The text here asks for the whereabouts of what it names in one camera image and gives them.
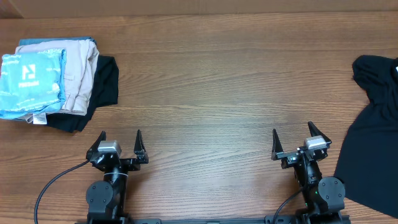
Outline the black t-shirt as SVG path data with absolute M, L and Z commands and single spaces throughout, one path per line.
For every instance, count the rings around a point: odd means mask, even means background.
M 397 217 L 397 60 L 362 55 L 353 79 L 369 104 L 348 128 L 335 169 L 346 198 Z

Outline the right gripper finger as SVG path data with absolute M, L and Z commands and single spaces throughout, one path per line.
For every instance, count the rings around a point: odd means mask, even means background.
M 273 143 L 272 143 L 272 153 L 273 153 L 273 154 L 280 154 L 280 153 L 283 153 L 284 150 L 283 150 L 283 148 L 282 148 L 282 145 L 281 145 L 281 142 L 280 142 L 280 139 L 279 139 L 279 136 L 278 136 L 278 134 L 277 134 L 277 130 L 276 130 L 276 129 L 273 129 L 273 130 L 272 130 L 272 140 L 273 140 Z
M 332 143 L 331 139 L 327 137 L 325 134 L 323 134 L 315 125 L 312 121 L 309 121 L 308 123 L 308 128 L 311 134 L 311 137 L 315 136 L 321 136 L 325 142 L 330 145 Z

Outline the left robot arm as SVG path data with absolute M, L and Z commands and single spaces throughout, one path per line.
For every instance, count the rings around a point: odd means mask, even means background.
M 103 172 L 103 180 L 92 183 L 86 191 L 88 203 L 87 223 L 133 223 L 124 211 L 128 173 L 139 171 L 149 162 L 142 133 L 137 131 L 134 145 L 136 157 L 122 158 L 117 141 L 108 141 L 103 131 L 88 149 L 86 158 L 93 167 Z

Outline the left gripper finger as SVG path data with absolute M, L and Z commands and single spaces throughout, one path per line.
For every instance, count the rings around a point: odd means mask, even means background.
M 146 155 L 146 149 L 142 139 L 142 132 L 140 129 L 137 130 L 136 134 L 136 141 L 134 145 L 134 153 L 137 156 L 144 156 Z
M 93 143 L 93 145 L 87 150 L 86 155 L 87 156 L 92 156 L 94 153 L 98 152 L 98 147 L 100 145 L 101 141 L 106 140 L 106 132 L 102 131 L 100 135 L 98 136 L 97 140 Z

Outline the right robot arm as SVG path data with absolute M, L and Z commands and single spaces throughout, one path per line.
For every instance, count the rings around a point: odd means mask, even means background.
M 341 211 L 345 208 L 345 185 L 333 176 L 324 177 L 318 162 L 325 159 L 332 141 L 313 122 L 308 122 L 310 137 L 294 152 L 284 152 L 279 136 L 272 130 L 273 161 L 281 161 L 281 168 L 293 168 L 299 190 L 286 199 L 272 216 L 271 223 L 280 220 L 281 210 L 296 196 L 302 194 L 305 208 L 284 218 L 288 223 L 350 223 Z

